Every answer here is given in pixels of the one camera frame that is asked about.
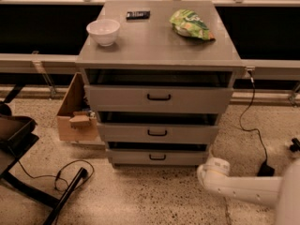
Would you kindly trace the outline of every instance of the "white bowl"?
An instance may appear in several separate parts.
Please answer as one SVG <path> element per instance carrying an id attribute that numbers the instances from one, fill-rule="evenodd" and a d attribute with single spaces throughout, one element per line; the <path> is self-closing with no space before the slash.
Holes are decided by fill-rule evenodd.
<path id="1" fill-rule="evenodd" d="M 112 19 L 101 19 L 89 23 L 86 31 L 101 46 L 111 46 L 118 37 L 120 23 Z"/>

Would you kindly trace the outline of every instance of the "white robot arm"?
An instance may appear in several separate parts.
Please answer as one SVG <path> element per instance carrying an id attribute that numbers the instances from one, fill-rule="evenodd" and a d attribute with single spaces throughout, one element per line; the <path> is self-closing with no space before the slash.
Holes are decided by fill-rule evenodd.
<path id="1" fill-rule="evenodd" d="M 276 208 L 276 225 L 300 225 L 300 159 L 283 177 L 230 177 L 229 172 L 227 161 L 210 157 L 197 175 L 208 191 Z"/>

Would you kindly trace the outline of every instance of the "plastic bag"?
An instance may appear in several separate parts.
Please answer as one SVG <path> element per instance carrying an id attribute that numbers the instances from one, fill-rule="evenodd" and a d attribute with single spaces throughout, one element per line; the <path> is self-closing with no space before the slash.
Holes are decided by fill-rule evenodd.
<path id="1" fill-rule="evenodd" d="M 212 32 L 192 10 L 179 9 L 170 18 L 173 30 L 184 37 L 200 38 L 202 40 L 215 39 Z"/>

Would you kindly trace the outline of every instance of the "speckled floor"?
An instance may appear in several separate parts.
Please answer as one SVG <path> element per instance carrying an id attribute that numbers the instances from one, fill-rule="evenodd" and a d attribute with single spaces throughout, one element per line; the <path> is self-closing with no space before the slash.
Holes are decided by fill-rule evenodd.
<path id="1" fill-rule="evenodd" d="M 55 115 L 61 99 L 14 99 L 9 106 L 15 115 L 34 118 L 39 141 L 21 162 L 33 176 L 56 175 L 75 159 L 89 161 L 95 175 L 78 189 L 61 211 L 57 224 L 214 224 L 264 225 L 274 223 L 273 209 L 209 194 L 197 181 L 194 167 L 120 166 L 114 169 L 102 145 L 82 145 L 58 139 Z M 257 135 L 243 132 L 238 117 L 246 105 L 231 105 L 220 121 L 213 146 L 216 157 L 232 165 L 232 175 L 254 175 L 263 162 Z M 244 117 L 244 126 L 259 128 L 269 153 L 269 164 L 281 175 L 292 162 L 287 150 L 293 137 L 300 138 L 300 109 L 290 106 L 253 106 Z M 78 163 L 62 176 L 72 179 Z M 31 179 L 19 164 L 11 170 L 33 187 L 60 196 L 52 178 Z M 1 224 L 42 224 L 50 213 L 43 204 L 0 183 Z"/>

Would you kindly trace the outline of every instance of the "black remote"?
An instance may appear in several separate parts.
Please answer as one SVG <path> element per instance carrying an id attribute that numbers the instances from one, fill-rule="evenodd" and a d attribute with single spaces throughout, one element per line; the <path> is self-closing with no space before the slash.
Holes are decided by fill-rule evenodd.
<path id="1" fill-rule="evenodd" d="M 149 19 L 150 11 L 128 11 L 127 20 Z"/>

